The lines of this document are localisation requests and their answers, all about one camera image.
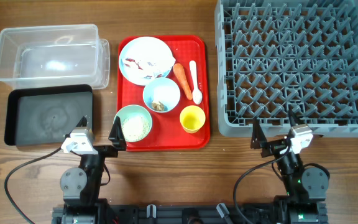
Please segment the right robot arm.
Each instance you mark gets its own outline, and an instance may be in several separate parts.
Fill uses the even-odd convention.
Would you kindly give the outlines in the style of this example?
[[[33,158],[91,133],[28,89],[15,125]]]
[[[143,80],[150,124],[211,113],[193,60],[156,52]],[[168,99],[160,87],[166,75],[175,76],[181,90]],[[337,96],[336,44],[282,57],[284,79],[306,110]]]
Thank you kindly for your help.
[[[294,112],[288,113],[290,130],[279,140],[268,141],[258,119],[254,119],[251,148],[261,149],[262,157],[273,156],[287,194],[276,196],[269,211],[270,223],[328,222],[324,201],[329,187],[329,171],[316,163],[304,164],[301,150],[312,139],[312,129]]]

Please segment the clear plastic bin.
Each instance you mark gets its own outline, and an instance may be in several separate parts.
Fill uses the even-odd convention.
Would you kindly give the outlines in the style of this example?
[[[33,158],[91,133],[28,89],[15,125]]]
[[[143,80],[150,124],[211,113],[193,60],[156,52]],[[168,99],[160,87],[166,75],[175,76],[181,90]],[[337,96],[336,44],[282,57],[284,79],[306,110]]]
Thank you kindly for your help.
[[[109,85],[109,42],[94,24],[5,28],[0,33],[0,82],[13,89]]]

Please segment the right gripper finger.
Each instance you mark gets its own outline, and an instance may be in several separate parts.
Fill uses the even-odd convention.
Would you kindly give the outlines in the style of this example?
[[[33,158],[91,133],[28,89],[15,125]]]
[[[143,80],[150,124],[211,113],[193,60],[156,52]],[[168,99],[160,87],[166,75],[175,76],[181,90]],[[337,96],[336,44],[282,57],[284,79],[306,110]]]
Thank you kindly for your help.
[[[288,111],[288,120],[291,127],[300,125],[300,118],[292,110]]]
[[[260,127],[259,120],[257,118],[253,119],[253,126],[252,126],[252,138],[250,147],[253,149],[262,149],[265,148],[267,144],[267,138]]]

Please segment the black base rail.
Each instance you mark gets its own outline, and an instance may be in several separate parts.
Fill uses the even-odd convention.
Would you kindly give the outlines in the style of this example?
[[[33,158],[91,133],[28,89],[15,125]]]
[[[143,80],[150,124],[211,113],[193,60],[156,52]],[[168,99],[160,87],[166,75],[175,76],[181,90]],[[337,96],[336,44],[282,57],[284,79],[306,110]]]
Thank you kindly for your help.
[[[245,204],[240,211],[252,223],[323,223],[328,224],[326,205],[294,204],[282,208],[274,203]],[[108,223],[182,223],[195,218],[203,223],[244,223],[233,206],[223,203],[209,206],[155,206],[112,205],[106,217]]]

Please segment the light blue plate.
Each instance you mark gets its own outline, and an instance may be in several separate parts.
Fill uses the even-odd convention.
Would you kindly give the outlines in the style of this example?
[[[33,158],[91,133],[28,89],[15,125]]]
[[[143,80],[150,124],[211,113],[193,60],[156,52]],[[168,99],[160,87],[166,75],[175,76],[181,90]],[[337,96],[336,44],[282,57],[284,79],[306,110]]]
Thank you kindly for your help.
[[[156,63],[161,69],[162,77],[168,76],[176,62],[170,47],[156,37],[138,37],[130,40],[119,53],[119,69],[127,81],[140,86],[146,86],[156,78],[146,79],[136,76],[130,68],[124,65],[125,58]]]

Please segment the light green bowl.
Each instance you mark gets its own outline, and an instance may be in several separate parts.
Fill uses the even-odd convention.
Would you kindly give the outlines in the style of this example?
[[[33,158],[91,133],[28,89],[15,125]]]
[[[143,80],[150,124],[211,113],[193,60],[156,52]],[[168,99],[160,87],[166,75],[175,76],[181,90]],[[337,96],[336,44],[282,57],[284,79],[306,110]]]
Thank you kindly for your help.
[[[152,121],[152,117],[151,114],[143,107],[140,105],[127,105],[123,108],[121,108],[117,113],[116,116],[119,116],[121,119],[121,125],[122,122],[129,117],[135,116],[135,115],[141,115],[144,116],[145,119],[150,123],[150,131],[152,129],[152,125],[153,125],[153,121]]]

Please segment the brown food lump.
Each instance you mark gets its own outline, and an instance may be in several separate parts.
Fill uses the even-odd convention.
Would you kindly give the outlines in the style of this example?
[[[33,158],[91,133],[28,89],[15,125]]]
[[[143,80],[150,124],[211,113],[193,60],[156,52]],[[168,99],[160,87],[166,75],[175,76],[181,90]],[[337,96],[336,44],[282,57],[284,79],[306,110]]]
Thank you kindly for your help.
[[[160,101],[153,100],[151,103],[151,107],[155,111],[164,111],[165,110],[164,104]]]

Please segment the yellow plastic cup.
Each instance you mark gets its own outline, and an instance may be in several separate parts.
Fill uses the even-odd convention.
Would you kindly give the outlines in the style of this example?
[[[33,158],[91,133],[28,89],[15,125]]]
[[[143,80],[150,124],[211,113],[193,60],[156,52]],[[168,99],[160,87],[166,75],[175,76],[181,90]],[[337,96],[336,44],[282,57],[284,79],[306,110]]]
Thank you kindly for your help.
[[[205,112],[199,106],[187,106],[180,113],[180,124],[187,133],[198,132],[205,122]]]

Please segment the black plastic tray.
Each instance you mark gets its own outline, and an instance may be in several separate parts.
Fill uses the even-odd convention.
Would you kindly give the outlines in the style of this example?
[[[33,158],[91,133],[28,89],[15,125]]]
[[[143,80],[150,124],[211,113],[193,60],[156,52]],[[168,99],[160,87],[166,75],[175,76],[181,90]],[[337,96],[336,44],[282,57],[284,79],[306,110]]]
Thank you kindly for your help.
[[[4,142],[8,146],[60,143],[82,118],[93,128],[93,89],[66,85],[18,89],[7,100]]]

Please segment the orange carrot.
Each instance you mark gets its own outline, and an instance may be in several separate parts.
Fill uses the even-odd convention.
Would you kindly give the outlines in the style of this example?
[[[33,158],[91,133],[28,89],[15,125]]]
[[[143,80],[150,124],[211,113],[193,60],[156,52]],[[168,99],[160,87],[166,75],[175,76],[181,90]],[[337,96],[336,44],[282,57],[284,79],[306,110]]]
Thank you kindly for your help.
[[[193,99],[193,95],[192,92],[190,90],[190,86],[188,84],[187,78],[186,78],[186,74],[185,74],[185,70],[183,68],[183,65],[180,63],[176,63],[173,66],[173,73],[175,75],[175,77],[177,78],[180,86],[182,87],[185,96],[188,100],[192,100]]]

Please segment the white wrapper waste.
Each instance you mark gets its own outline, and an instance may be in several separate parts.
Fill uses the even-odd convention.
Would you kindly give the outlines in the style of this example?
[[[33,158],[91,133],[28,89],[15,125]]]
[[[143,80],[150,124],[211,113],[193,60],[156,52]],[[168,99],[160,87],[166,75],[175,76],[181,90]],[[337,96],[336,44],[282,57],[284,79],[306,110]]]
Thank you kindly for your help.
[[[161,69],[156,63],[148,62],[141,59],[125,58],[123,63],[130,68],[136,76],[146,79],[162,77]]]

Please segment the white plastic spoon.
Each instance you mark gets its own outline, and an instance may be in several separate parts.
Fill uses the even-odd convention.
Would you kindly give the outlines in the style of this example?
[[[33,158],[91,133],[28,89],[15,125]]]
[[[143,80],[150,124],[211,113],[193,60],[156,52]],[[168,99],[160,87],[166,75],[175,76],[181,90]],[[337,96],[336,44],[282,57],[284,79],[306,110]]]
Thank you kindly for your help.
[[[196,62],[194,60],[189,62],[190,73],[193,81],[192,97],[195,104],[199,105],[202,102],[203,95],[201,90],[198,88],[198,74]]]

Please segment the grey dishwasher rack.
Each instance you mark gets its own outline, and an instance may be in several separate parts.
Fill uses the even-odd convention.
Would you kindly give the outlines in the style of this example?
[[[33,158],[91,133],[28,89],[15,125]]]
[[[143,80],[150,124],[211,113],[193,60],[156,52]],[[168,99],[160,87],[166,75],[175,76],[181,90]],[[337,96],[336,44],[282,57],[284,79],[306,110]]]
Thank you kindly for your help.
[[[218,1],[214,27],[222,135],[286,134],[295,113],[358,138],[358,1]]]

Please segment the light blue bowl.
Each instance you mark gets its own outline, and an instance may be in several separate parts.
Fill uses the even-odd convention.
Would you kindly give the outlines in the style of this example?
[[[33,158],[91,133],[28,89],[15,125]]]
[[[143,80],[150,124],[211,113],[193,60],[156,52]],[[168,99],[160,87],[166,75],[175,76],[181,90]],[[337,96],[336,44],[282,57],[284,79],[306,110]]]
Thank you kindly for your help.
[[[169,78],[156,78],[145,86],[142,96],[148,109],[157,113],[168,113],[179,103],[181,92],[173,80]],[[165,110],[153,110],[151,107],[153,100],[162,102],[165,106]]]

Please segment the white rice grains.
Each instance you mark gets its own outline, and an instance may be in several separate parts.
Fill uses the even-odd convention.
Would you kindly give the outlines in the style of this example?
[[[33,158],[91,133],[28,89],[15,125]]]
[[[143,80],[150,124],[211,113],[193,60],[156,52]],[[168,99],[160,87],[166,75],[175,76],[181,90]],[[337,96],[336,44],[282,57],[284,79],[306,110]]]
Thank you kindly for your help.
[[[144,116],[135,115],[126,118],[122,122],[122,132],[125,140],[129,142],[140,141],[145,138],[150,131],[150,123]]]

